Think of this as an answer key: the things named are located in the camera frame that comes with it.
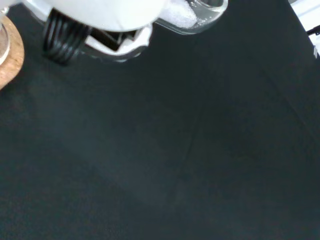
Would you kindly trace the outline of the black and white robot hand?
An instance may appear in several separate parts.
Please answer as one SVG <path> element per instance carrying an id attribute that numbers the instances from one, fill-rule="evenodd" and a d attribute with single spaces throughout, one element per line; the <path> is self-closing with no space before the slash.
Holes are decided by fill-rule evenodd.
<path id="1" fill-rule="evenodd" d="M 42 52 L 67 65 L 79 53 L 125 62 L 150 43 L 166 0 L 23 0 L 44 24 Z"/>

